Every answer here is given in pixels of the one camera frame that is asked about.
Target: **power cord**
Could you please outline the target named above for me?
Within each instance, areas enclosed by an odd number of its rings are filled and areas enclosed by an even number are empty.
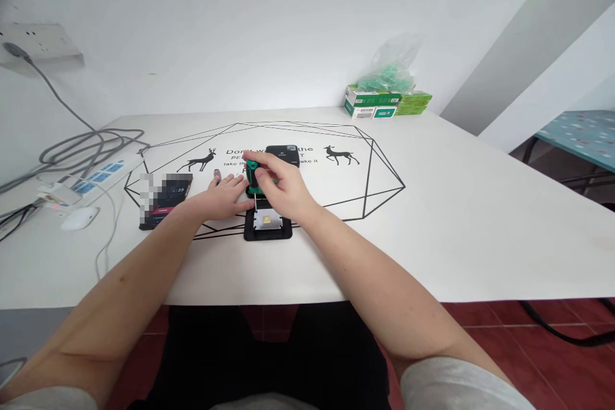
[[[25,357],[18,357],[17,359],[12,359],[12,360],[0,363],[0,368],[7,366],[7,365],[17,364],[15,369],[11,373],[8,374],[8,376],[2,383],[0,383],[0,391],[8,384],[9,381],[11,381],[15,377],[15,375],[19,373],[19,370],[21,370],[22,367],[26,364],[27,360],[28,359],[26,359]]]
[[[123,148],[127,147],[130,143],[136,142],[138,144],[143,145],[144,147],[139,150],[139,153],[143,153],[147,150],[150,145],[148,143],[139,141],[138,139],[145,134],[145,131],[141,129],[124,129],[124,128],[106,128],[96,130],[93,126],[91,126],[88,122],[82,119],[67,103],[65,103],[54,86],[51,84],[47,76],[32,62],[29,54],[15,45],[14,43],[5,42],[3,43],[4,49],[6,49],[13,56],[23,59],[27,62],[32,68],[40,75],[40,77],[45,81],[55,98],[64,106],[66,110],[68,110],[77,120],[79,120],[82,124],[84,124],[90,131],[87,133],[82,133],[80,135],[72,136],[64,141],[56,143],[44,151],[42,151],[38,157],[39,166],[33,168],[30,172],[23,174],[11,181],[0,185],[0,194],[7,192],[16,186],[26,182],[28,179],[32,177],[36,177],[42,173],[60,173],[60,172],[70,172],[69,174],[64,175],[62,178],[58,180],[59,183],[66,181],[66,179],[70,177],[74,177],[75,175],[79,175],[79,178],[82,181],[86,181],[86,177],[92,171],[92,169],[100,164],[108,160],[110,157],[116,155]],[[136,133],[135,136],[125,136],[123,133],[132,132]],[[111,138],[105,138],[103,135],[112,136]],[[88,141],[92,138],[98,138],[99,140],[95,143],[88,143]],[[66,162],[70,161],[75,156],[82,154],[83,152],[89,151],[91,149],[95,149],[95,153],[89,154],[84,158],[78,158],[71,165],[65,165]],[[7,213],[3,213],[0,215],[0,227],[19,219],[17,225],[11,229],[6,235],[4,235],[0,242],[2,242],[5,238],[15,232],[27,219],[32,216],[34,211],[40,207],[41,203],[43,203],[42,199],[38,199],[31,204],[25,205],[20,208],[15,208]]]
[[[39,181],[43,181],[40,176],[42,176],[42,174],[37,175],[37,179]],[[113,197],[111,197],[111,194],[109,194],[109,192],[107,192],[103,187],[101,187],[99,184],[93,182],[93,181],[89,181],[87,179],[83,179],[82,177],[76,176],[76,175],[66,175],[67,177],[71,177],[74,179],[77,179],[78,181],[84,181],[85,183],[94,185],[96,187],[98,187],[98,189],[100,189],[103,194],[105,194],[107,196],[107,198],[109,198],[109,201],[111,202],[111,208],[113,210],[113,214],[111,215],[111,219],[113,220],[113,230],[111,231],[111,236],[109,237],[109,240],[107,240],[107,243],[104,244],[104,247],[100,249],[100,251],[96,254],[96,257],[94,258],[94,270],[96,271],[96,279],[100,282],[101,280],[101,272],[98,269],[98,260],[101,257],[101,254],[104,251],[104,274],[106,275],[108,270],[109,270],[109,245],[111,245],[111,242],[113,241],[113,237],[115,236],[115,230],[117,229],[117,220],[119,219],[119,215],[116,213],[115,211],[115,201],[113,200]]]
[[[146,149],[150,147],[148,143],[138,140],[141,136],[145,134],[145,132],[141,129],[122,129],[122,128],[106,128],[106,129],[100,129],[100,130],[94,129],[94,127],[92,127],[88,122],[83,120],[67,103],[65,103],[62,100],[62,98],[60,97],[60,95],[58,95],[58,92],[56,91],[54,86],[51,84],[47,76],[32,62],[32,59],[30,58],[30,56],[28,55],[26,51],[24,51],[19,46],[13,43],[10,43],[10,42],[5,42],[3,46],[10,54],[12,54],[13,56],[17,58],[23,59],[30,66],[32,66],[32,68],[45,81],[45,83],[47,84],[47,86],[49,87],[49,89],[51,90],[55,98],[60,102],[60,104],[62,104],[62,106],[64,106],[66,110],[68,110],[75,118],[77,118],[82,124],[84,124],[90,131],[87,133],[82,133],[80,135],[72,136],[68,139],[65,139],[64,141],[61,141],[45,149],[43,152],[41,152],[40,156],[38,157],[38,161],[40,162],[41,165],[34,168],[29,173],[21,175],[13,179],[12,181],[9,181],[5,184],[0,185],[0,193],[7,192],[8,190],[11,190],[12,188],[16,186],[19,186],[20,184],[24,183],[28,179],[35,177],[37,174],[40,174],[43,172],[57,173],[57,172],[70,171],[69,175],[60,179],[59,182],[61,183],[64,182],[64,180],[66,180],[66,178],[69,177],[70,175],[79,174],[81,178],[85,178],[88,176],[90,171],[96,165],[106,161],[107,159],[115,155],[117,152],[119,152],[120,150],[128,146],[130,143],[136,142],[136,143],[139,143],[145,146],[144,148],[140,149],[139,152],[144,152]],[[122,133],[125,133],[125,132],[136,132],[137,135],[136,136],[124,136]],[[103,135],[111,135],[113,137],[105,139]],[[99,141],[96,143],[82,146],[77,149],[78,146],[83,145],[84,143],[86,143],[93,137],[98,137]],[[119,144],[114,147],[110,147],[109,149],[105,149],[105,145],[109,143],[114,143],[114,144],[119,143]],[[90,149],[96,149],[96,152],[93,154],[90,154],[89,156],[85,158],[77,160],[72,165],[69,165],[66,167],[58,167],[59,164],[64,163],[67,160],[70,160],[71,158],[73,158],[74,156],[81,154],[82,152],[88,151]]]
[[[19,215],[21,214],[17,225],[13,229],[8,231],[8,233],[6,233],[2,238],[0,238],[0,242],[2,242],[5,238],[9,237],[9,235],[14,233],[19,226],[21,226],[30,216],[32,216],[33,212],[37,208],[38,205],[35,205],[35,203],[31,203],[26,205],[25,207],[17,209],[16,211],[14,210],[14,213],[9,215],[7,218],[2,219],[2,221],[0,221],[0,228],[2,228],[2,226],[4,226],[5,224],[17,219],[17,217],[19,217]]]
[[[599,301],[609,310],[612,314],[615,314],[615,306],[607,299],[600,298]],[[606,333],[601,333],[597,335],[588,336],[587,338],[572,338],[571,336],[565,335],[557,330],[555,330],[551,325],[545,322],[545,320],[540,317],[540,314],[536,312],[536,310],[532,307],[532,305],[527,301],[519,301],[521,307],[525,312],[542,328],[547,330],[550,334],[555,335],[560,340],[564,340],[566,343],[574,344],[575,346],[580,347],[597,347],[605,344],[609,344],[615,341],[615,331],[609,331]]]

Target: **black pants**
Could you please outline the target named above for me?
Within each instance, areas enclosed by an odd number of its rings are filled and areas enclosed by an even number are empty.
[[[156,382],[131,409],[209,409],[278,392],[319,409],[389,409],[386,362],[349,302],[299,307],[287,343],[252,337],[236,306],[172,306]]]

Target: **white computer mouse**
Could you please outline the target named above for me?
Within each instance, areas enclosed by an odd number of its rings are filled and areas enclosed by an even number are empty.
[[[78,231],[92,222],[100,211],[96,207],[84,207],[73,211],[62,223],[62,231]]]

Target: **smartphone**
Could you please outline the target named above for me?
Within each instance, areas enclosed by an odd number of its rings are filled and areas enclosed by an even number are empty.
[[[164,179],[160,191],[154,193],[154,203],[145,216],[141,216],[139,229],[149,231],[154,229],[173,209],[186,200],[192,174],[174,174],[173,179]]]
[[[299,168],[299,150],[297,146],[294,144],[291,145],[280,145],[280,146],[267,146],[265,152],[269,152],[274,156],[281,158],[287,163],[291,165],[295,165]]]

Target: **power strip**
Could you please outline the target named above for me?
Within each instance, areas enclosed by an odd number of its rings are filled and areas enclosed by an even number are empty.
[[[92,183],[96,183],[103,190],[108,191],[122,178],[126,177],[132,170],[143,163],[143,158],[138,155],[125,155],[107,162],[105,166],[92,172],[86,179],[91,181],[77,182],[71,189],[81,195],[81,200],[73,205],[56,204],[53,202],[45,203],[45,207],[61,209],[62,211],[73,211],[78,208],[88,206],[98,199],[104,192]]]

